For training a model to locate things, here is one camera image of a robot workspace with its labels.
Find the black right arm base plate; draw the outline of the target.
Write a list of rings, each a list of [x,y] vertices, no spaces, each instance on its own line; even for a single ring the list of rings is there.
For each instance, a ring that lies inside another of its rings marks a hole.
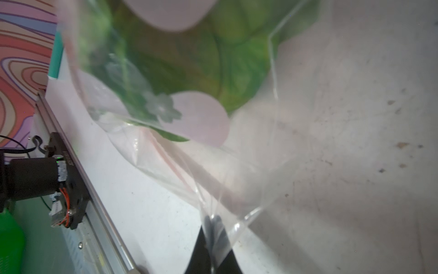
[[[57,166],[57,184],[50,193],[51,225],[74,230],[82,222],[91,196],[79,166],[74,162],[74,154],[70,152],[60,133],[50,134],[46,156],[53,158]]]

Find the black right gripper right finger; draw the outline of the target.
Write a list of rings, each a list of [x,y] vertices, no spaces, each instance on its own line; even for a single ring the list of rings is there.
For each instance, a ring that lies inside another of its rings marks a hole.
[[[213,219],[214,274],[242,274],[221,219]]]

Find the green marker pen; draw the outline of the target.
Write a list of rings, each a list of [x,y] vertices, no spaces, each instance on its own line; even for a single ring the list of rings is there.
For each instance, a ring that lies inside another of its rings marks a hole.
[[[62,35],[59,30],[55,33],[54,43],[52,47],[52,53],[50,58],[49,70],[48,70],[48,78],[49,79],[58,79],[60,65],[62,62],[64,44],[62,41]]]

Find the aluminium front table rail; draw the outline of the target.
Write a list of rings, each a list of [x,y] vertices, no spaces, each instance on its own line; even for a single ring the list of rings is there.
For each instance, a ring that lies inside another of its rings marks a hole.
[[[65,167],[61,175],[61,188],[68,192],[70,221],[62,232],[73,253],[75,265],[84,265],[76,272],[139,274],[141,271],[118,234],[44,94],[38,95],[35,112],[44,125],[41,132],[46,134],[40,152],[46,157],[59,159]]]

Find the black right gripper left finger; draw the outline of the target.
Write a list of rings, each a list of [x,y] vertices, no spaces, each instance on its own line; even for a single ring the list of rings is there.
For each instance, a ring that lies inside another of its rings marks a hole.
[[[212,263],[203,228],[200,228],[185,274],[211,274]]]

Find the pink-zip clear zip-top bag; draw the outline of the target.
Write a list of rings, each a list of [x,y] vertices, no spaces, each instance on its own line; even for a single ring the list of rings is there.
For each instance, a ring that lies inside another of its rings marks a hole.
[[[233,248],[243,230],[282,191],[307,150],[313,73],[298,66],[323,43],[326,1],[308,28],[269,49],[270,70],[256,95],[227,114],[199,91],[173,95],[178,122],[155,129],[135,119],[122,100],[79,63],[83,1],[58,1],[71,78],[92,119],[138,170],[200,211],[201,228],[221,219]],[[122,1],[140,19],[176,33],[199,23],[219,1]]]

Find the light green chinese cabbage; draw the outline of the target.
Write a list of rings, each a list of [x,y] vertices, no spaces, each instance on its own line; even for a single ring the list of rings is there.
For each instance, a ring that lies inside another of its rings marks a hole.
[[[183,117],[173,95],[199,91],[232,114],[270,70],[269,49],[311,26],[319,1],[219,1],[195,26],[171,33],[122,1],[83,1],[81,68],[106,84],[135,119],[155,129]]]

